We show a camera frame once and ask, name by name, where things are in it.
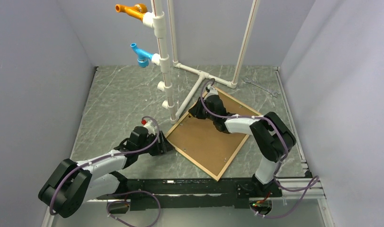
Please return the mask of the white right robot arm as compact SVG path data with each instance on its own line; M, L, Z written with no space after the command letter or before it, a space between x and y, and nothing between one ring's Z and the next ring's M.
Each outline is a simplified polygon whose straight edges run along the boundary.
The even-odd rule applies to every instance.
M243 116L226 110L219 95L198 100L188 111L194 118L213 122L223 133L242 133L254 137L262 160L252 177L252 191L264 196L274 182L281 160L296 144L296 138L275 112L260 116Z

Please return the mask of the white PVC pipe stand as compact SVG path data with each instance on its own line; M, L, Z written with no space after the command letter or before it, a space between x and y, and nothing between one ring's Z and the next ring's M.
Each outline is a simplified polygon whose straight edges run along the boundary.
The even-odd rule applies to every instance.
M258 0L169 0L167 12L162 2L153 0L152 11L145 15L152 20L159 53L154 57L161 66L163 81L158 88L165 92L162 106L175 124L205 79L229 88L236 88L260 6ZM235 64L231 80L196 68L197 65ZM170 69L176 68L197 75L186 98L177 104Z

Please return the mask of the green wooden photo frame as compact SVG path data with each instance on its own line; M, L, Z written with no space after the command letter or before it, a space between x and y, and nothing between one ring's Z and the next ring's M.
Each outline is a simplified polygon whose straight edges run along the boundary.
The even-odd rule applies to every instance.
M233 177L251 177L262 159L252 136L219 132L209 119L200 120L184 113L166 133L175 148L177 161L169 170L174 178L211 178L219 181L239 153L246 154L240 165L246 173Z

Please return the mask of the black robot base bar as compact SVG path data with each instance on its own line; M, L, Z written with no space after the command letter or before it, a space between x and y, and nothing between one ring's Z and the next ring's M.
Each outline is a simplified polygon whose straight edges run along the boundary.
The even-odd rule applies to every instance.
M275 183L260 186L252 177L187 179L129 179L127 187L103 194L98 199L130 202L131 211L161 208L233 207L248 209L254 201L281 198L282 191Z

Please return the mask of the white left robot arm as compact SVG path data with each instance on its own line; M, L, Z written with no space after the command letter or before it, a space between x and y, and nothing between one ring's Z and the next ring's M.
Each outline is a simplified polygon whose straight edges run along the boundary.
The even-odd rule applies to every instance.
M106 154L77 162L63 160L40 189L38 199L63 218L100 196L111 194L120 199L129 191L128 179L120 170L131 166L140 155L158 156L172 150L162 131L154 133L136 126L128 138Z

